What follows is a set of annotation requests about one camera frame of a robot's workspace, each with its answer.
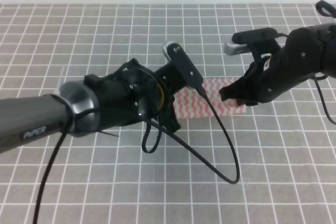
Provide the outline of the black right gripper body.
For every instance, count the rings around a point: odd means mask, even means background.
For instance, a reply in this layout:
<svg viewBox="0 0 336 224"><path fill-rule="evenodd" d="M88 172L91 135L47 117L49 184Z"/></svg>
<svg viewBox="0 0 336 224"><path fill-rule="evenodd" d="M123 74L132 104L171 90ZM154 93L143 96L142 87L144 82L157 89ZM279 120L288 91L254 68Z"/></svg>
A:
<svg viewBox="0 0 336 224"><path fill-rule="evenodd" d="M301 52L278 53L254 63L244 74L244 97L247 106L268 103L315 74L315 58Z"/></svg>

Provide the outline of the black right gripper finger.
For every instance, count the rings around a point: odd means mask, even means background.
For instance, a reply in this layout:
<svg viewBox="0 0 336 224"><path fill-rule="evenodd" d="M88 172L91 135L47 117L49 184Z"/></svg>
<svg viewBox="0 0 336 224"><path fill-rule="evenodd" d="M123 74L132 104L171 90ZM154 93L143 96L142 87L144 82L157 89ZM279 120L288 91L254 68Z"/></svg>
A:
<svg viewBox="0 0 336 224"><path fill-rule="evenodd" d="M228 99L245 99L247 98L246 85L243 77L234 81L228 86L222 87L219 90L220 98L222 101Z"/></svg>
<svg viewBox="0 0 336 224"><path fill-rule="evenodd" d="M238 106L255 106L256 102L254 101L248 101L248 100L244 100L244 99L236 99L236 103Z"/></svg>

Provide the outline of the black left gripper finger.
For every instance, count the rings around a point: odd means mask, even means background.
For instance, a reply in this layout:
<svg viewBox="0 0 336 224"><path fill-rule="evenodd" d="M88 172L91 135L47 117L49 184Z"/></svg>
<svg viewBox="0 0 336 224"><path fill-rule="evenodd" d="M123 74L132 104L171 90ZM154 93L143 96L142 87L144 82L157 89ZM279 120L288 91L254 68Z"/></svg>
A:
<svg viewBox="0 0 336 224"><path fill-rule="evenodd" d="M164 127L170 132L176 132L181 128L175 114L173 103L169 103L164 111Z"/></svg>

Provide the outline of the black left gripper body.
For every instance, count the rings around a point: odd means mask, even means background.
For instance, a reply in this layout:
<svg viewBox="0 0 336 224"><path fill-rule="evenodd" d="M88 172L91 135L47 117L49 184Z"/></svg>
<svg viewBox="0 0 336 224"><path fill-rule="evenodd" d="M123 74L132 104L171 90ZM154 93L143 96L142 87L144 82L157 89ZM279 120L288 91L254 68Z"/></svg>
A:
<svg viewBox="0 0 336 224"><path fill-rule="evenodd" d="M127 126L143 118L173 129L173 64L152 71L136 59L116 72L97 78L99 130Z"/></svg>

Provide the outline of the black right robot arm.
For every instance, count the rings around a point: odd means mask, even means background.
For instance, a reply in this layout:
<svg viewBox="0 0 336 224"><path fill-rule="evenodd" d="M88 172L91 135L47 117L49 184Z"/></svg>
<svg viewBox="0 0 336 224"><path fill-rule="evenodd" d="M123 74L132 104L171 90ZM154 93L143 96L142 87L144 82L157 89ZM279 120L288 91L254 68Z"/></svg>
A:
<svg viewBox="0 0 336 224"><path fill-rule="evenodd" d="M250 52L253 62L242 77L219 90L222 101L238 105L268 103L317 73L335 77L335 24L297 28L286 35L266 27L241 31L224 45L229 56Z"/></svg>

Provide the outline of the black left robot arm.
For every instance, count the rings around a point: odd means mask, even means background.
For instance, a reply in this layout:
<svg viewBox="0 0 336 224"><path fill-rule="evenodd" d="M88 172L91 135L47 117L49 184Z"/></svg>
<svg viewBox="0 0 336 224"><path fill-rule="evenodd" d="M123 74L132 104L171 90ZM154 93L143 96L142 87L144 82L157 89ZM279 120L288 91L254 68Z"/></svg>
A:
<svg viewBox="0 0 336 224"><path fill-rule="evenodd" d="M56 132L84 136L135 124L138 115L176 131L174 95L184 86L172 63L151 71L132 59L105 77L66 82L57 94L2 99L1 152Z"/></svg>

